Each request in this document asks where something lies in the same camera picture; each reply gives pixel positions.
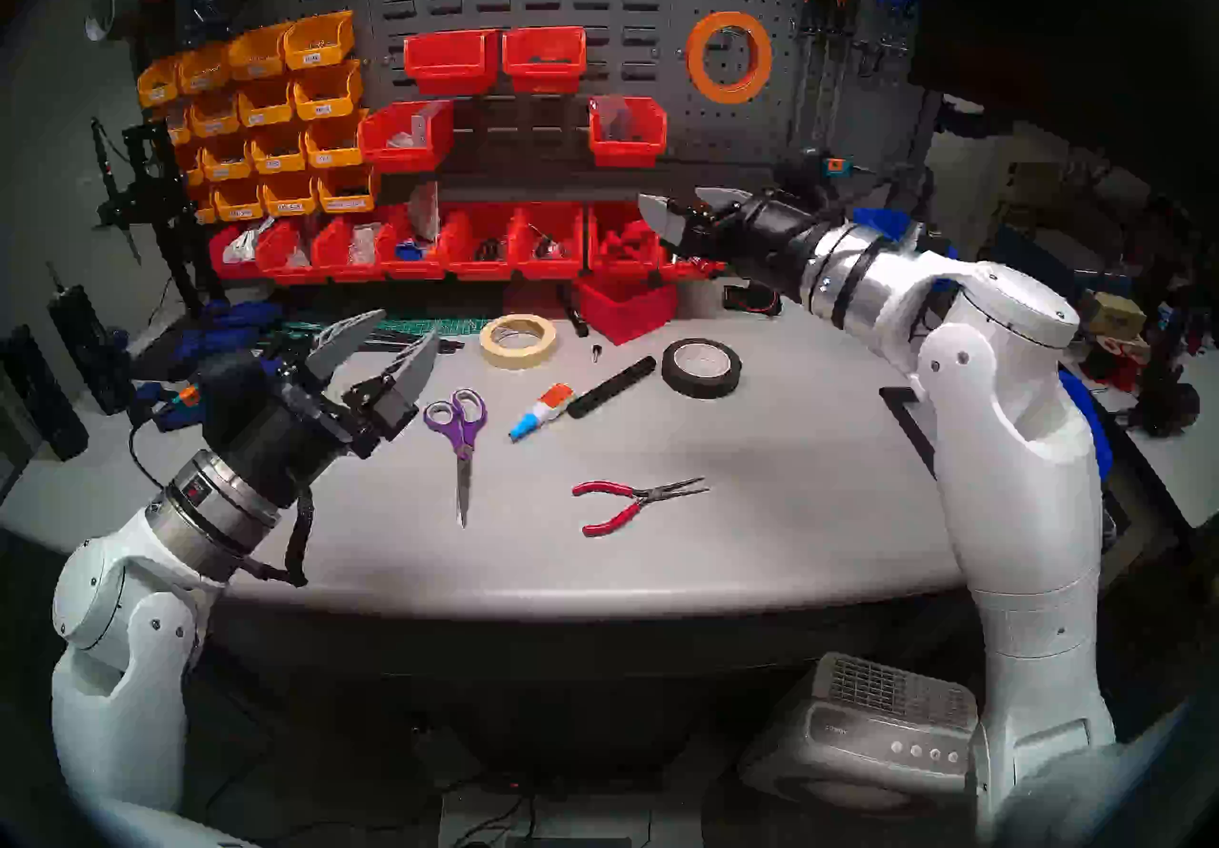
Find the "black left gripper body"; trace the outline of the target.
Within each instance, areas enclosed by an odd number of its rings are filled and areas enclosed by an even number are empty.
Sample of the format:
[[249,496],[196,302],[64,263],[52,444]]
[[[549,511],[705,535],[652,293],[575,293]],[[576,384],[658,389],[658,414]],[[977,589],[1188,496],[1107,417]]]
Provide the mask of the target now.
[[206,447],[247,487],[289,508],[341,456],[371,458],[421,414],[379,413],[380,375],[323,392],[300,359],[263,362],[251,352],[205,359],[196,372]]

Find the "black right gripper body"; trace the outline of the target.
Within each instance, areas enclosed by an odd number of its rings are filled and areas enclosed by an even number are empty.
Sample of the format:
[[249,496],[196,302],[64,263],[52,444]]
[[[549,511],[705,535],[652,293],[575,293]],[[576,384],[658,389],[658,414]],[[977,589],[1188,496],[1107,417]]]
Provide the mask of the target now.
[[831,207],[783,191],[753,193],[734,210],[708,210],[696,196],[688,208],[681,256],[727,264],[786,299],[801,299],[801,281],[818,242],[831,229]]

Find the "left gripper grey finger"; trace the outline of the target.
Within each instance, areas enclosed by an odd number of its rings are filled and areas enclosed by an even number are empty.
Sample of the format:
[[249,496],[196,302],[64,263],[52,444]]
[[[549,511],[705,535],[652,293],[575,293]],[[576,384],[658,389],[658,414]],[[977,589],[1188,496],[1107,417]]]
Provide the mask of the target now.
[[329,381],[384,319],[385,309],[371,309],[322,328],[312,339],[305,368],[319,383]]
[[414,407],[432,376],[439,346],[439,331],[428,331],[383,369],[379,413],[405,413]]

